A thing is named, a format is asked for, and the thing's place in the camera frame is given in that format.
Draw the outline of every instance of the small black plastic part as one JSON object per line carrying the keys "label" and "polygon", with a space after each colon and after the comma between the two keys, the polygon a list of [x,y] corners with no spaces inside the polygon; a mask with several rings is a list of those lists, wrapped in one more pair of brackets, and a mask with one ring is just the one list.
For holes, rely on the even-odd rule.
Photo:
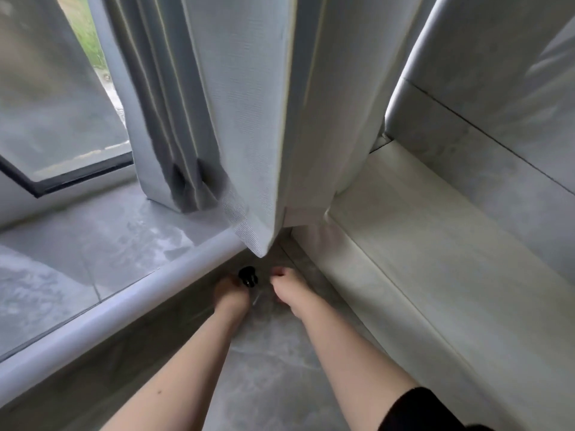
{"label": "small black plastic part", "polygon": [[247,287],[255,287],[258,283],[258,277],[255,275],[255,268],[253,266],[241,268],[240,272],[237,273],[237,276],[240,277],[240,280]]}

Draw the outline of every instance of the window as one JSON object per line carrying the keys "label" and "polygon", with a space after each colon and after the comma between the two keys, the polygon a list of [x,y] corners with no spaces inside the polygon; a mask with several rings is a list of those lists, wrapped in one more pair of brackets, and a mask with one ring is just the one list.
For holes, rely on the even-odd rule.
{"label": "window", "polygon": [[133,163],[87,0],[0,0],[0,171],[35,197]]}

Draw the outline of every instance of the person's left arm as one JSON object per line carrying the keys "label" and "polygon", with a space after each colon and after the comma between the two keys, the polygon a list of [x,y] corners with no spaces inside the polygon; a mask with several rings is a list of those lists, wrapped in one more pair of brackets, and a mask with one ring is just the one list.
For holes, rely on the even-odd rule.
{"label": "person's left arm", "polygon": [[230,341],[249,310],[248,289],[233,276],[219,281],[214,300],[214,314],[102,431],[202,429]]}

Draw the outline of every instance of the black window seal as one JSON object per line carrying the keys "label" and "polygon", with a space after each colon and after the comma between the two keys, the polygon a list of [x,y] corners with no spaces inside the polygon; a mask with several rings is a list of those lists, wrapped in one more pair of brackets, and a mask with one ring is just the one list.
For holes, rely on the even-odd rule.
{"label": "black window seal", "polygon": [[0,172],[3,172],[8,178],[32,194],[35,198],[40,198],[41,196],[52,194],[66,187],[133,165],[133,163],[133,155],[132,152],[129,151],[116,157],[84,166],[83,168],[50,177],[46,180],[32,181],[22,171],[16,168],[16,166],[0,156]]}

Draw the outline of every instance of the green grass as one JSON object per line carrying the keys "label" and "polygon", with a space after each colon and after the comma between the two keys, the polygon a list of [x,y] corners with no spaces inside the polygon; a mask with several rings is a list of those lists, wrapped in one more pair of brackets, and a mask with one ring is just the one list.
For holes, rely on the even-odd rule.
{"label": "green grass", "polygon": [[93,67],[108,71],[87,0],[58,0]]}

